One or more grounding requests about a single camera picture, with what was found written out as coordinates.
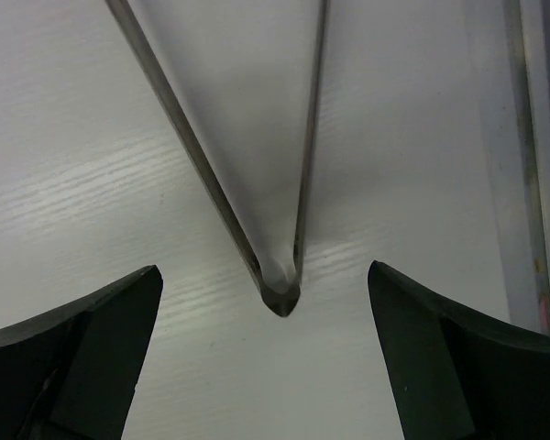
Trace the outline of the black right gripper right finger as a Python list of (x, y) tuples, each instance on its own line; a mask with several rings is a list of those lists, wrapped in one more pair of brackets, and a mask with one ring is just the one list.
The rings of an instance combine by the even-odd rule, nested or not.
[(406, 439), (550, 439), (550, 336), (375, 261), (368, 293)]

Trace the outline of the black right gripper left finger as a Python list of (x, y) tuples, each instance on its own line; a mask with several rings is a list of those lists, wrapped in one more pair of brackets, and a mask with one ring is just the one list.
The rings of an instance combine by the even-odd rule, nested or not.
[(162, 294), (146, 266), (0, 329), (0, 439), (119, 439)]

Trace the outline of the metal serving tongs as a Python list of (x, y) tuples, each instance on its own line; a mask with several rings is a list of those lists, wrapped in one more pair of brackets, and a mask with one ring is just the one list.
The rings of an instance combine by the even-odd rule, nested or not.
[(330, 3), (321, 1), (318, 8), (309, 104), (303, 140), (302, 172), (293, 236), (292, 261), (294, 274), (281, 291), (278, 291), (266, 281), (259, 258), (251, 246), (231, 203), (228, 201), (226, 193), (217, 179), (213, 167), (206, 157), (203, 147), (195, 135), (192, 125), (184, 113), (178, 97), (173, 91), (153, 48), (150, 46), (130, 3), (128, 1), (108, 1), (106, 5), (133, 52), (139, 67), (145, 74), (172, 128), (180, 138), (193, 167), (203, 183), (203, 187), (246, 264), (262, 301), (277, 316), (282, 318), (289, 316), (295, 309), (302, 293), (306, 227), (320, 115), (321, 89), (325, 73), (325, 46)]

